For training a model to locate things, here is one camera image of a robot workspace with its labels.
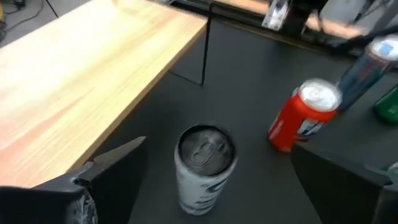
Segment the blue can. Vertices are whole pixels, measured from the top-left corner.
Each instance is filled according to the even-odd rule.
[[[398,35],[374,39],[336,84],[343,94],[339,110],[347,110],[397,61]]]

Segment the metal rod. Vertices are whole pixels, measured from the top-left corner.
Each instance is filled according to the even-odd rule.
[[[189,81],[189,82],[192,82],[192,83],[194,83],[194,84],[196,84],[196,85],[200,85],[200,86],[201,86],[200,83],[197,83],[197,82],[195,82],[195,81],[193,81],[193,80],[191,80],[191,79],[189,79],[189,78],[187,78],[187,77],[183,77],[182,75],[179,75],[179,74],[177,74],[177,73],[175,73],[175,72],[173,72],[173,71],[171,71],[171,70],[169,70],[169,73],[171,73],[172,75],[175,75],[176,77],[183,78],[183,79],[185,79],[186,81]]]
[[[201,71],[201,82],[200,82],[201,86],[203,86],[203,84],[205,83],[205,78],[206,78],[207,51],[209,48],[209,37],[210,37],[210,27],[211,27],[212,18],[213,18],[213,3],[211,2],[209,5],[209,16],[206,25],[205,52],[203,54],[203,66]]]

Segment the can lid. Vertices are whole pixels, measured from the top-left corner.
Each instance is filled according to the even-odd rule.
[[[333,111],[341,103],[339,89],[320,78],[305,81],[300,86],[298,95],[307,106],[319,112]]]
[[[376,38],[370,44],[371,52],[385,60],[398,60],[398,35]]]
[[[388,168],[387,175],[391,180],[393,180],[393,182],[398,183],[398,162],[394,163]]]
[[[198,125],[186,130],[177,147],[183,163],[191,171],[206,176],[224,172],[236,156],[228,135],[210,125]]]

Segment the white can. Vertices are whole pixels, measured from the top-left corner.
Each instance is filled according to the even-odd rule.
[[[203,151],[205,154],[207,153],[207,156],[209,155],[208,157],[204,157],[202,153],[200,155],[200,161],[206,166],[207,172],[211,172],[211,169],[215,169],[214,175],[203,175],[200,172],[195,171],[192,166],[190,167],[191,164],[184,162],[184,156],[181,154],[181,145],[182,141],[184,141],[184,137],[194,133],[195,131],[201,131],[204,129],[212,129],[213,131],[219,132],[225,137],[226,142],[228,142],[229,145],[228,152],[222,152],[222,149],[220,152],[220,148],[218,147],[215,148],[216,150],[209,150],[209,147],[202,147],[208,143],[206,142],[207,140],[204,140],[208,133],[202,134],[200,141],[195,144],[191,144],[191,146],[199,146],[196,147],[199,148],[198,150],[192,150],[192,155],[198,155],[198,152]],[[222,169],[217,170],[216,168],[220,168],[220,166],[213,166],[211,163],[221,162],[221,160],[219,160],[220,156],[223,156],[223,162],[225,162],[225,158],[229,156],[231,157],[231,160],[227,164],[223,165]],[[210,211],[214,207],[217,197],[227,182],[228,177],[234,170],[237,160],[238,157],[236,155],[236,150],[228,132],[210,125],[198,125],[186,130],[182,134],[174,150],[178,197],[182,210],[192,215],[202,215]]]

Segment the wooden plank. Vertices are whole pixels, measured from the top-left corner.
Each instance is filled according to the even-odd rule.
[[[205,24],[145,0],[92,0],[0,49],[0,185],[82,165]]]
[[[258,14],[266,15],[269,10],[267,1],[260,0],[214,0],[223,4],[229,4],[234,7],[252,11]],[[307,27],[313,30],[320,31],[318,24],[318,16],[311,14],[307,20]],[[323,29],[325,33],[349,39],[358,35],[367,34],[368,31],[362,27],[347,26],[339,22],[333,22],[327,19],[323,20]]]

